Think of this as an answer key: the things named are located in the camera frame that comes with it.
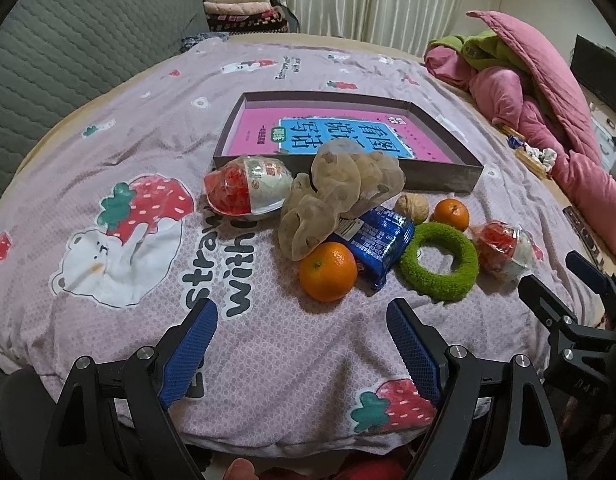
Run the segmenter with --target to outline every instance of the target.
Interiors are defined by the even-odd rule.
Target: fuzzy green ring
[[[450,274],[435,274],[424,269],[417,258],[417,250],[422,244],[435,244],[448,249],[459,259],[458,268]],[[479,259],[472,242],[454,227],[438,222],[415,228],[412,241],[403,251],[399,263],[415,290],[433,300],[460,300],[472,289],[479,273]]]

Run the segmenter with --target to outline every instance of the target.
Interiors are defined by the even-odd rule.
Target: television
[[[577,81],[616,113],[616,55],[577,36],[570,70]]]

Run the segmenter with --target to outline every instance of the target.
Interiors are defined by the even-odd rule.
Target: gray blanket
[[[0,28],[0,196],[61,119],[207,30],[203,0],[19,0]]]

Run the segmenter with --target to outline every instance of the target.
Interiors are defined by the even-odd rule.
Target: screw
[[[517,363],[522,368],[528,368],[530,366],[530,359],[523,354],[517,354],[515,356],[515,363]]]
[[[75,366],[79,368],[79,370],[83,370],[84,368],[88,368],[89,364],[90,364],[90,358],[87,356],[84,356],[84,357],[80,357],[79,359],[77,359]]]
[[[457,359],[463,359],[468,355],[468,351],[461,345],[452,345],[450,347],[450,355]]]
[[[139,350],[137,350],[137,357],[139,357],[142,361],[150,359],[153,355],[154,348],[152,346],[142,346]]]

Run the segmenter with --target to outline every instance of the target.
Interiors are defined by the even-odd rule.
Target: green blanket
[[[447,46],[456,50],[474,69],[481,71],[491,66],[503,66],[513,70],[521,70],[532,77],[528,66],[504,41],[488,29],[476,36],[445,36],[428,43],[428,50],[436,46]],[[554,117],[552,107],[539,89],[533,77],[534,97],[544,114]]]

